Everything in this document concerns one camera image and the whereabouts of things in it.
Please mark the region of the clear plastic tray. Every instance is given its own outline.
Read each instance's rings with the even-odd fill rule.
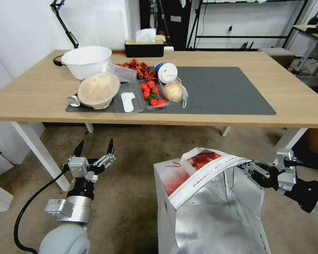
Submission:
[[[133,111],[131,112],[125,112],[124,110],[123,100],[121,98],[121,94],[124,92],[132,92],[135,96],[135,98],[132,99]],[[140,113],[144,110],[144,102],[142,94],[140,93],[138,82],[121,84],[119,92],[115,96],[114,100],[114,107],[116,109],[116,113]]]
[[[148,109],[148,110],[155,110],[155,109],[162,109],[162,108],[167,107],[170,102],[163,95],[163,88],[164,88],[163,85],[159,82],[159,80],[157,78],[154,78],[154,79],[151,79],[151,80],[154,81],[155,87],[158,88],[157,101],[162,99],[162,100],[165,101],[165,104],[158,105],[158,106],[151,106],[149,104],[148,100],[144,99],[144,97],[142,96],[142,91],[141,91],[141,88],[140,88],[141,84],[147,84],[147,82],[149,80],[138,80],[138,92],[141,94],[141,100],[143,101],[143,104],[144,104],[145,108]]]

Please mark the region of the metal shelf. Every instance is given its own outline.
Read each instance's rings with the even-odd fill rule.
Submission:
[[[297,2],[297,1],[303,1],[303,0],[267,0],[266,2]],[[237,2],[202,2],[202,5],[205,4],[253,4],[253,3],[258,3],[258,1],[237,1]]]
[[[297,24],[301,14],[303,13],[303,10],[305,9],[306,7],[306,4],[308,2],[308,0],[267,0],[266,2],[297,2],[297,1],[304,1],[300,11],[298,12],[298,15],[293,23],[293,25]],[[198,32],[198,25],[199,25],[199,18],[200,18],[200,9],[201,9],[201,5],[206,5],[206,4],[252,4],[252,3],[258,3],[258,1],[254,1],[254,2],[247,2],[247,1],[237,1],[237,2],[209,2],[209,3],[206,3],[206,2],[203,2],[202,0],[199,1],[199,5],[198,5],[198,9],[195,10],[196,12],[196,16],[195,16],[195,19],[194,19],[194,23],[193,23],[193,27],[192,27],[192,31],[191,31],[191,34],[190,34],[190,38],[188,40],[188,44],[187,44],[187,50],[189,50],[189,46],[190,46],[190,42],[191,42],[191,39],[192,39],[192,34],[193,34],[193,31],[194,31],[194,27],[195,27],[195,24],[197,23],[197,28],[196,28],[196,31],[195,31],[195,36],[194,36],[194,45],[193,45],[193,50],[195,50],[195,42],[196,42],[196,39],[197,38],[259,38],[259,39],[285,39],[285,42],[283,43],[283,48],[285,47],[286,45],[286,42],[287,40],[289,39],[289,37],[291,36],[291,33],[292,33],[292,28],[290,29],[290,31],[288,32],[288,34],[285,36],[285,35],[272,35],[272,36],[230,36],[230,35],[203,35],[203,36],[200,36],[200,35],[197,35],[197,32]]]

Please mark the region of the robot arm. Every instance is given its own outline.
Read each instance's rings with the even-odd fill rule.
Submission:
[[[90,242],[87,235],[87,225],[90,219],[91,202],[94,199],[94,183],[98,174],[107,169],[114,161],[113,139],[107,149],[107,154],[100,159],[87,159],[80,156],[83,148],[81,142],[69,157],[68,167],[75,178],[72,190],[67,193],[67,199],[50,199],[45,212],[63,222],[62,225],[50,231],[42,240],[39,254],[87,254]]]
[[[305,212],[318,216],[318,181],[307,182],[297,177],[297,162],[291,149],[279,149],[277,159],[277,166],[252,161],[239,168],[259,186],[273,188],[296,201]]]

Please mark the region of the tissue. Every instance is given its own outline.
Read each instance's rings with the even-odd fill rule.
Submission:
[[[142,29],[136,33],[136,43],[139,42],[154,42],[155,41],[155,29]]]

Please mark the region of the table leg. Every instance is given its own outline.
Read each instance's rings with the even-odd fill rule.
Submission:
[[[277,150],[279,148],[292,148],[294,144],[303,136],[307,128],[290,128],[284,133],[278,143],[275,145],[273,152],[266,160],[268,163],[277,164]]]
[[[303,65],[305,64],[306,60],[309,58],[309,56],[311,55],[312,51],[314,50],[314,48],[316,47],[317,42],[316,41],[311,41],[308,44],[307,50],[304,53],[304,55],[301,57],[301,59],[299,60],[297,67],[294,68],[291,72],[292,74],[299,74],[301,68],[303,67]]]
[[[38,135],[35,133],[33,128],[28,122],[11,122],[13,127],[18,131],[20,136],[24,139],[30,149],[34,152],[35,156],[39,159],[41,164],[46,168],[48,173],[53,178],[56,178],[61,170],[53,160],[52,156],[47,151],[46,147],[41,142]],[[63,191],[67,191],[70,187],[70,183],[67,181],[65,176],[60,177],[57,180],[57,184]]]
[[[94,127],[91,123],[85,123],[87,129],[88,129],[88,132],[89,133],[93,133],[94,132]]]
[[[231,126],[225,126],[223,129],[222,129],[222,136],[226,136],[227,133],[229,132]]]

